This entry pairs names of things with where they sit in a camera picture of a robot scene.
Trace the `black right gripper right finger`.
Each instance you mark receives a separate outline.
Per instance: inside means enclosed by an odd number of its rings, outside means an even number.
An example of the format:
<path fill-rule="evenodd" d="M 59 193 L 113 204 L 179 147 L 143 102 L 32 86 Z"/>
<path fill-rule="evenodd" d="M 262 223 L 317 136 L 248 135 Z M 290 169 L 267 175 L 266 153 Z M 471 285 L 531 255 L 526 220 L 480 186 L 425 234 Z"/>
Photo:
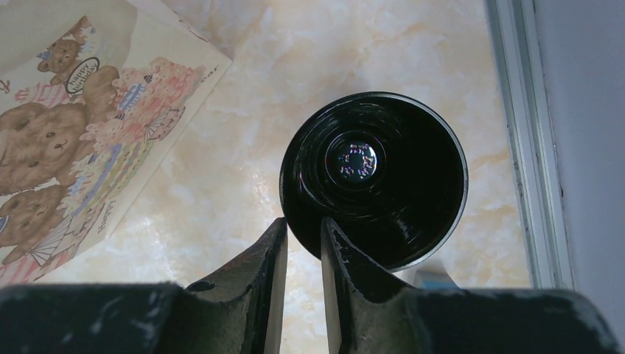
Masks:
<path fill-rule="evenodd" d="M 416 288 L 363 253 L 331 218 L 321 222 L 321 262 L 331 353 L 424 353 Z"/>

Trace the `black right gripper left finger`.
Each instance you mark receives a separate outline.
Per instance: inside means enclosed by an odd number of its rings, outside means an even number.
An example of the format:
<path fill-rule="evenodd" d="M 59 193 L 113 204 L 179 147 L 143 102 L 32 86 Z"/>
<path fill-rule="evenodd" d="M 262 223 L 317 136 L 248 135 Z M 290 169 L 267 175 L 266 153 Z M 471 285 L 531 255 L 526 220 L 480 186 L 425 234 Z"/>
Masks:
<path fill-rule="evenodd" d="M 160 353 L 278 353 L 287 275 L 287 221 L 176 296 Z"/>

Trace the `blue toy brick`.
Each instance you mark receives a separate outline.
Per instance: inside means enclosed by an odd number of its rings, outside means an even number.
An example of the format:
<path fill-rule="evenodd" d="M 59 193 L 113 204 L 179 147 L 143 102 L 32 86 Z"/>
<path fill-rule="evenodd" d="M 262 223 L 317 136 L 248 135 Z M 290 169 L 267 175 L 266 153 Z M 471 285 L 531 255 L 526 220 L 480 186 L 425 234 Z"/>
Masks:
<path fill-rule="evenodd" d="M 417 288 L 428 290 L 450 290 L 459 289 L 455 281 L 448 273 L 427 271 L 419 269 L 414 275 L 414 282 Z"/>

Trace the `black paper cup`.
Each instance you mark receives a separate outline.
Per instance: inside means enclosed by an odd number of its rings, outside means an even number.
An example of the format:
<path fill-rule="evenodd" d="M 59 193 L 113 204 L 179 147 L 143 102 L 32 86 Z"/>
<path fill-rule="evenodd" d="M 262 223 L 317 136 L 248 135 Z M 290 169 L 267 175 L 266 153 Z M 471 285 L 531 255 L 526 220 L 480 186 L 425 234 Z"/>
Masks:
<path fill-rule="evenodd" d="M 390 271 L 432 257 L 466 206 L 467 159 L 453 129 L 411 97 L 367 91 L 335 100 L 298 129 L 282 159 L 279 195 L 297 241 L 321 254 L 331 218 Z"/>

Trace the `teddy bear paper bag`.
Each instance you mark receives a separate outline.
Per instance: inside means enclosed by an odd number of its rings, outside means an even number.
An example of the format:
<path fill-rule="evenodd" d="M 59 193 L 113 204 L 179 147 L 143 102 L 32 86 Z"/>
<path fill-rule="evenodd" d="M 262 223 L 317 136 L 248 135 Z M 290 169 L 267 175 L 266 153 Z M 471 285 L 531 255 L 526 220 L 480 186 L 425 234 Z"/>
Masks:
<path fill-rule="evenodd" d="M 230 63 L 162 1 L 3 1 L 1 284 L 109 236 Z"/>

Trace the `aluminium frame rail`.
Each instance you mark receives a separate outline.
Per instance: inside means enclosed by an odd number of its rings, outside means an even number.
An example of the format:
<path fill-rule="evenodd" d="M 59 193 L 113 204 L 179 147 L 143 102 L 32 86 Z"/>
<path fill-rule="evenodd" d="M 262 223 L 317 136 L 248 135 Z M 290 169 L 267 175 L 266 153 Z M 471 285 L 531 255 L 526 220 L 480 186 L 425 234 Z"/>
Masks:
<path fill-rule="evenodd" d="M 574 287 L 534 1 L 486 1 L 531 284 Z"/>

